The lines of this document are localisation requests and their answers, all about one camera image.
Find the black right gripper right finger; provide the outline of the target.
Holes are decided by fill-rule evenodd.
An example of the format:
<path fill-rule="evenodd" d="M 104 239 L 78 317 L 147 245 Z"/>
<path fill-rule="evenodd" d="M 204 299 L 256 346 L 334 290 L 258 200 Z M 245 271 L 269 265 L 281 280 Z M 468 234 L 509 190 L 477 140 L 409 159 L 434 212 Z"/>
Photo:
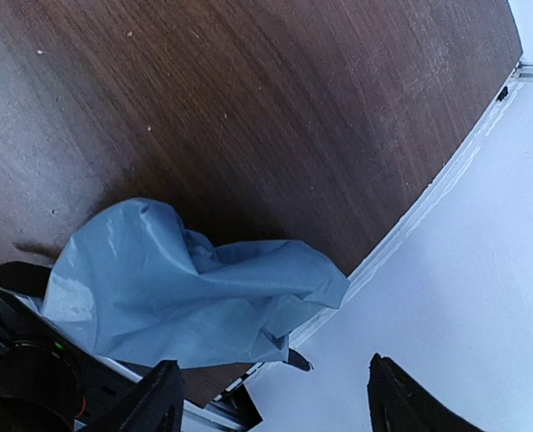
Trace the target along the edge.
<path fill-rule="evenodd" d="M 440 403 L 391 358 L 374 354 L 367 395 L 377 432 L 466 432 L 482 430 Z"/>

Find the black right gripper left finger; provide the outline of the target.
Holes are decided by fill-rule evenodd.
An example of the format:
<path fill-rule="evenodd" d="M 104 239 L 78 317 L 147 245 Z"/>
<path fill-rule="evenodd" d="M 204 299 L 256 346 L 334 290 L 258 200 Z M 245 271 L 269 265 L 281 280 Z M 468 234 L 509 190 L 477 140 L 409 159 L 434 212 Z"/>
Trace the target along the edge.
<path fill-rule="evenodd" d="M 80 431 L 179 432 L 185 383 L 176 361 L 161 361 L 99 419 Z"/>

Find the grey zip pouch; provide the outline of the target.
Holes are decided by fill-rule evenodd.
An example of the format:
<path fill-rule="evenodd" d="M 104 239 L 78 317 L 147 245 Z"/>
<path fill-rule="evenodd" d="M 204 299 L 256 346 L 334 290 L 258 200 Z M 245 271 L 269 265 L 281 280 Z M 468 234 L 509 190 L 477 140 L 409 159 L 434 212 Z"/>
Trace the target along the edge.
<path fill-rule="evenodd" d="M 131 199 L 71 236 L 40 313 L 85 351 L 136 365 L 283 362 L 290 333 L 347 289 L 301 241 L 216 247 L 171 206 Z"/>

